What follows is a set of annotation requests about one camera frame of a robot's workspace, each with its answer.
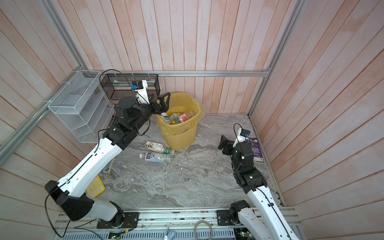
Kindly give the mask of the blue label clear bottle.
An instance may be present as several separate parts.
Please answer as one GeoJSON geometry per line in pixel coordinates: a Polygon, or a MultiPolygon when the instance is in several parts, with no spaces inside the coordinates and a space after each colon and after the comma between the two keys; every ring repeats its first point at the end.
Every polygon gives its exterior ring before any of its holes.
{"type": "Polygon", "coordinates": [[[163,117],[163,119],[165,120],[166,124],[170,125],[172,122],[171,120],[169,119],[169,116],[166,112],[164,113],[161,113],[161,116],[163,117]]]}

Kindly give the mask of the white yellow vitamin bottle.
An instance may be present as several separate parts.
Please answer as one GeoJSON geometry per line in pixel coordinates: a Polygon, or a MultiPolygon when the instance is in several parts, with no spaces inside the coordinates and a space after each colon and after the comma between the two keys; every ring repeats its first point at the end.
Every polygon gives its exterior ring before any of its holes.
{"type": "Polygon", "coordinates": [[[180,124],[182,123],[181,115],[180,113],[174,113],[170,116],[170,121],[172,125],[180,124]]]}

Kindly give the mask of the red label clear bottle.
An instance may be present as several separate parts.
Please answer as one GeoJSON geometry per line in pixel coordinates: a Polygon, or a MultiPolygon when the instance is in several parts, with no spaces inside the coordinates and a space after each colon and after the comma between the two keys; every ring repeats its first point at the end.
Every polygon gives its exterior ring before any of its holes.
{"type": "Polygon", "coordinates": [[[180,115],[179,119],[180,121],[183,123],[183,122],[186,122],[188,120],[190,120],[191,118],[194,117],[194,112],[193,111],[189,111],[189,112],[186,112],[186,113],[183,113],[180,115]]]}

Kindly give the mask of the crane label clear bottle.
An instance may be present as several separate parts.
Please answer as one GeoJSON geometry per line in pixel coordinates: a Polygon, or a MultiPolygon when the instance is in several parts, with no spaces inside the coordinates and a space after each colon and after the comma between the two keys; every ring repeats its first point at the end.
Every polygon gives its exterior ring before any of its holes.
{"type": "Polygon", "coordinates": [[[147,141],[145,146],[149,150],[154,151],[154,152],[158,152],[158,153],[162,153],[162,154],[166,154],[166,155],[174,155],[175,154],[175,150],[173,150],[171,148],[166,148],[162,144],[159,144],[159,143],[147,141]]]}

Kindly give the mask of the oolong tea label bottle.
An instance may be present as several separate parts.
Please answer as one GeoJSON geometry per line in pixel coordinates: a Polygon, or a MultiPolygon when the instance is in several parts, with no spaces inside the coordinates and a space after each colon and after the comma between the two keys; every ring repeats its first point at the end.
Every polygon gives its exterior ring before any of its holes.
{"type": "Polygon", "coordinates": [[[144,154],[140,154],[140,159],[145,160],[146,162],[152,163],[170,163],[173,159],[173,155],[155,153],[155,152],[146,152],[144,154]]]}

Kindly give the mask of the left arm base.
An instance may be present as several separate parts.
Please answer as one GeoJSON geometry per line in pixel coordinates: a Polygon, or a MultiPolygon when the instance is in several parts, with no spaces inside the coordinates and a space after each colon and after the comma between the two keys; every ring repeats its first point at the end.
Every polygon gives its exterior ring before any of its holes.
{"type": "Polygon", "coordinates": [[[117,208],[118,212],[111,221],[104,221],[99,219],[97,229],[127,228],[132,230],[137,227],[140,215],[139,212],[124,212],[123,209],[116,203],[112,201],[110,201],[110,203],[117,208]]]}

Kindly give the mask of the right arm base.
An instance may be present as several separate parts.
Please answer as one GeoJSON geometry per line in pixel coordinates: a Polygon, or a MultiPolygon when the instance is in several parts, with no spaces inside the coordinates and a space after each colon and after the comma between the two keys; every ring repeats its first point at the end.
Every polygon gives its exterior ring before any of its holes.
{"type": "Polygon", "coordinates": [[[217,222],[219,226],[234,226],[240,225],[241,222],[238,213],[244,209],[250,208],[250,205],[245,201],[237,201],[231,204],[228,210],[217,210],[217,222]]]}

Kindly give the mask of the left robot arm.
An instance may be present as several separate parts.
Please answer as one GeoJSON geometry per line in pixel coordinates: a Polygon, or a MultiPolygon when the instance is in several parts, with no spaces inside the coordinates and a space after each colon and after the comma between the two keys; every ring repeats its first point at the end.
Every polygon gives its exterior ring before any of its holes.
{"type": "Polygon", "coordinates": [[[125,215],[117,204],[89,197],[86,189],[104,167],[138,136],[139,129],[152,115],[169,110],[170,99],[170,93],[143,104],[135,97],[120,99],[114,106],[116,120],[104,130],[97,147],[59,181],[49,181],[45,185],[49,196],[71,221],[90,217],[106,221],[113,228],[123,225],[125,215]]]}

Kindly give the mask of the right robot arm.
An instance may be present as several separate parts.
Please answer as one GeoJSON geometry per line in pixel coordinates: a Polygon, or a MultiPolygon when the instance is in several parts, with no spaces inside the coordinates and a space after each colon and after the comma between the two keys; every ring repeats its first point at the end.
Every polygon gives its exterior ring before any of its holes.
{"type": "Polygon", "coordinates": [[[239,136],[235,141],[230,141],[221,136],[218,149],[231,157],[237,184],[256,206],[264,221],[258,219],[244,200],[231,204],[231,221],[245,226],[256,240],[297,240],[298,236],[281,213],[266,180],[254,167],[254,152],[246,139],[239,136]]]}

